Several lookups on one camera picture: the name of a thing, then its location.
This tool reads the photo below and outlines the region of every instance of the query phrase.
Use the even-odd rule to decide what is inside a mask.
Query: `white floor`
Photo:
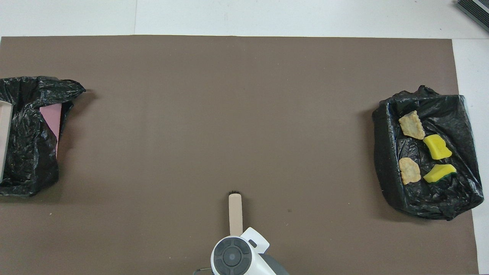
[[[241,35],[453,39],[482,182],[489,192],[489,33],[452,0],[1,0],[1,36]],[[473,210],[489,274],[489,202]]]

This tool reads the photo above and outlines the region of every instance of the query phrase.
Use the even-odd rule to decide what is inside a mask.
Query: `yellow object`
[[[434,160],[441,160],[452,155],[452,151],[446,147],[446,142],[440,135],[427,136],[423,141],[428,146],[431,158]]]
[[[429,183],[435,183],[451,173],[457,173],[457,169],[455,169],[453,165],[435,164],[433,169],[431,169],[431,171],[429,171],[423,178]]]

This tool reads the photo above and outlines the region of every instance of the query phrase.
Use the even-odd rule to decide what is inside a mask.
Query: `black plastic bag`
[[[60,137],[80,83],[54,77],[0,79],[0,100],[12,104],[12,122],[0,195],[32,196],[58,181],[56,137],[39,108],[62,103]]]
[[[433,160],[422,140],[405,136],[399,118],[416,110],[426,135],[439,134],[452,156]],[[373,114],[374,161],[382,193],[392,207],[404,213],[434,220],[452,220],[484,200],[470,121],[462,95],[439,95],[420,86],[417,92],[402,91],[383,100]],[[398,161],[409,157],[421,176],[435,164],[452,164],[457,173],[438,183],[403,185]]]

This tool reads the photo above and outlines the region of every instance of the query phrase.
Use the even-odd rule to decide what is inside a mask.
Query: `brown mat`
[[[0,64],[88,89],[60,181],[0,199],[2,274],[191,274],[231,190],[291,274],[477,273],[471,213],[398,213],[373,164],[380,100],[458,92],[450,40],[18,37]]]

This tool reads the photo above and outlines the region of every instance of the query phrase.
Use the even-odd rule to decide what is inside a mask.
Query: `chip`
[[[412,111],[409,114],[399,119],[400,128],[405,136],[423,139],[425,136],[423,125],[418,117],[417,111]]]
[[[410,158],[402,158],[399,160],[399,170],[404,185],[419,182],[421,180],[420,167]]]

